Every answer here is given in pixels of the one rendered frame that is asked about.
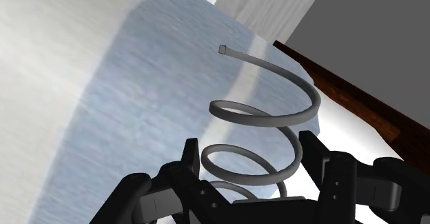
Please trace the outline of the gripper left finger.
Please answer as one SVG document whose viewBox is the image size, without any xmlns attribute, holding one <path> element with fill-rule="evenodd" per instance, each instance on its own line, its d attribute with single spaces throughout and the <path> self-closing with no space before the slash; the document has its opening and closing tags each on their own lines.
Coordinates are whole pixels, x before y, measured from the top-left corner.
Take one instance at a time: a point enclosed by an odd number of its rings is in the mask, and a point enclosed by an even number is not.
<svg viewBox="0 0 430 224">
<path fill-rule="evenodd" d="M 180 161 L 163 165 L 156 177 L 128 174 L 89 224 L 234 224 L 232 205 L 208 182 L 198 179 L 198 141 L 185 142 Z"/>
</svg>

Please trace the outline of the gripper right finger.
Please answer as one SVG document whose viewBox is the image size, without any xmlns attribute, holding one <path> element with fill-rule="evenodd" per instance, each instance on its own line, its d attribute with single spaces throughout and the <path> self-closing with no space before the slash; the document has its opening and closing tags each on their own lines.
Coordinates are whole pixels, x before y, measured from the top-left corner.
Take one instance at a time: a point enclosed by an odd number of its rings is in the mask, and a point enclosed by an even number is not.
<svg viewBox="0 0 430 224">
<path fill-rule="evenodd" d="M 387 224 L 430 224 L 430 176 L 401 159 L 380 157 L 372 165 L 347 152 L 330 151 L 301 131 L 301 163 L 320 191 L 315 224 L 356 224 L 357 205 Z"/>
</svg>

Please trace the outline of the grey spiral coil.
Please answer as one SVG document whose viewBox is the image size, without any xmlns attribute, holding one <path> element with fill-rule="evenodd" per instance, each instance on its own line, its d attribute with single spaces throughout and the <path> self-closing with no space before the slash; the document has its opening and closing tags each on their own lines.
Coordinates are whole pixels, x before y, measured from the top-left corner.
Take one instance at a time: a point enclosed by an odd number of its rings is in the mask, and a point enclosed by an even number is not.
<svg viewBox="0 0 430 224">
<path fill-rule="evenodd" d="M 277 128 L 288 138 L 294 149 L 294 160 L 292 163 L 284 169 L 277 171 L 264 158 L 245 148 L 228 144 L 209 145 L 205 147 L 201 153 L 201 164 L 210 174 L 218 177 L 217 181 L 211 182 L 212 186 L 215 188 L 231 190 L 241 194 L 245 197 L 243 200 L 244 203 L 264 201 L 262 198 L 258 198 L 249 190 L 245 189 L 245 186 L 265 186 L 273 184 L 277 185 L 278 187 L 280 196 L 277 199 L 279 201 L 303 200 L 303 196 L 288 197 L 287 188 L 284 183 L 284 180 L 296 173 L 303 158 L 303 148 L 301 142 L 290 129 L 290 127 L 292 125 L 304 123 L 305 121 L 308 121 L 317 115 L 321 104 L 319 93 L 316 91 L 315 87 L 306 80 L 300 78 L 288 70 L 274 65 L 273 63 L 233 50 L 228 48 L 226 45 L 220 45 L 218 52 L 225 56 L 233 57 L 235 59 L 257 65 L 258 67 L 269 70 L 270 72 L 273 72 L 291 81 L 307 94 L 311 100 L 311 105 L 307 109 L 297 113 L 272 116 L 262 110 L 235 101 L 211 101 L 209 104 L 209 112 L 213 116 L 224 121 L 240 125 L 261 128 Z M 231 152 L 244 156 L 259 164 L 267 171 L 267 173 L 263 175 L 248 175 L 225 170 L 210 161 L 209 155 L 215 152 Z"/>
</svg>

